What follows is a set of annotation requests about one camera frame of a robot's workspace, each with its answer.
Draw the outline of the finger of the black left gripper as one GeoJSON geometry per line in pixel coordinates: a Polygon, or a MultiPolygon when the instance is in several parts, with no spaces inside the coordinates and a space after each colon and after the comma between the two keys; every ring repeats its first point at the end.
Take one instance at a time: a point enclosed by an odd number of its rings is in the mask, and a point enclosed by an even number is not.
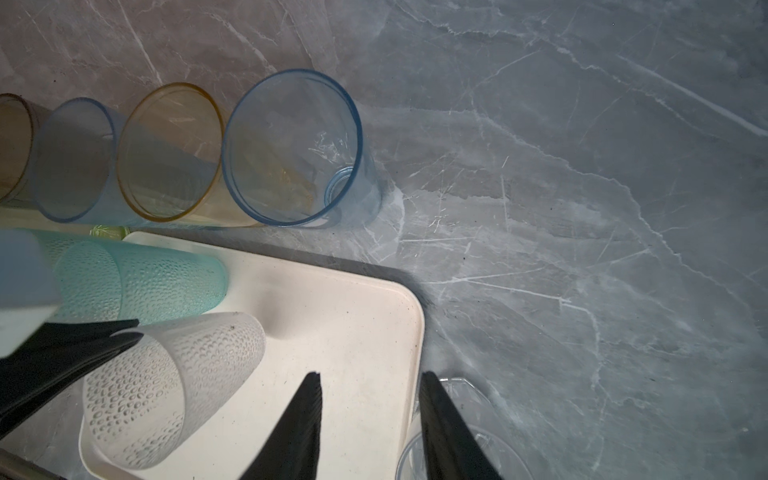
{"type": "Polygon", "coordinates": [[[137,319],[45,323],[1,360],[1,436],[6,437],[64,389],[135,346],[137,319]]]}

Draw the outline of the teal textured cup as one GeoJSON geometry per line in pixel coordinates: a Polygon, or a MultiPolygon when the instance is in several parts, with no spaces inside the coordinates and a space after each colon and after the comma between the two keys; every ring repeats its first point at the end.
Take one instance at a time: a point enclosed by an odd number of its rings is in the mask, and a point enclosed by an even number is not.
{"type": "Polygon", "coordinates": [[[83,234],[72,234],[47,230],[29,230],[37,240],[45,260],[54,267],[66,251],[72,246],[93,237],[83,234]]]}
{"type": "Polygon", "coordinates": [[[149,325],[203,314],[225,298],[216,258],[128,242],[75,240],[53,262],[62,304],[56,323],[137,320],[149,325]]]}

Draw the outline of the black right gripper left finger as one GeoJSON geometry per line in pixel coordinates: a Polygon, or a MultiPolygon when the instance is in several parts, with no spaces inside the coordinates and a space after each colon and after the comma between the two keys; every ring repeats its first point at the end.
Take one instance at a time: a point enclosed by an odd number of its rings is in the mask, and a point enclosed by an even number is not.
{"type": "Polygon", "coordinates": [[[308,373],[241,479],[317,477],[323,396],[321,377],[308,373]]]}

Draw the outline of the clear faceted cup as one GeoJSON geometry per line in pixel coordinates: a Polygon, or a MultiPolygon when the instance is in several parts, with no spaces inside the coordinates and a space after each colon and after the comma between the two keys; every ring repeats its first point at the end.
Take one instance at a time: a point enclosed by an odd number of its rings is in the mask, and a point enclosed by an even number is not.
{"type": "MultiPolygon", "coordinates": [[[[510,436],[502,427],[491,401],[465,378],[441,378],[440,381],[474,440],[500,476],[531,480],[533,476],[528,466],[509,444],[510,436]]],[[[395,478],[427,478],[419,401],[415,403],[395,478]]]]}

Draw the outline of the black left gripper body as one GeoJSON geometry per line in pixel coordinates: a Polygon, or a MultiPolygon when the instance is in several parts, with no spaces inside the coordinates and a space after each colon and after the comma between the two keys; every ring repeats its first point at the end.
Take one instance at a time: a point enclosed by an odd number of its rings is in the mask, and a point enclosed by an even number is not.
{"type": "Polygon", "coordinates": [[[61,306],[62,296],[37,238],[1,231],[1,358],[12,355],[61,306]]]}

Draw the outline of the clear textured cup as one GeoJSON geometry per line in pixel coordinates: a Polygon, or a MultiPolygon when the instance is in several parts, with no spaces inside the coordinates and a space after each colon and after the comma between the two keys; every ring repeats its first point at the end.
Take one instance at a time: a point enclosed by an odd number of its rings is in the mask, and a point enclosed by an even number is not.
{"type": "Polygon", "coordinates": [[[244,312],[135,328],[139,342],[86,376],[83,430],[123,469],[159,465],[237,392],[262,361],[266,333],[244,312]]]}

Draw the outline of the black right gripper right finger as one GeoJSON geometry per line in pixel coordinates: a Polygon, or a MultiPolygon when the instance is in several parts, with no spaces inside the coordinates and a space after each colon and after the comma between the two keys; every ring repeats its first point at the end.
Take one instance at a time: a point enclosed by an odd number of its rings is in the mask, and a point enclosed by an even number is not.
{"type": "Polygon", "coordinates": [[[432,371],[421,374],[419,403],[428,479],[502,479],[432,371]]]}

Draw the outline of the teal textured cup front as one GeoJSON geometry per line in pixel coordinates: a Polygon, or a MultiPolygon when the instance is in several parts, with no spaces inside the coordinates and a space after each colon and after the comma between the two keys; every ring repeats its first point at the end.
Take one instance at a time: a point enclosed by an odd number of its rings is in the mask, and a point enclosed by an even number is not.
{"type": "Polygon", "coordinates": [[[53,262],[62,304],[56,323],[137,320],[149,325],[203,314],[225,298],[216,258],[128,242],[75,240],[53,262]]]}

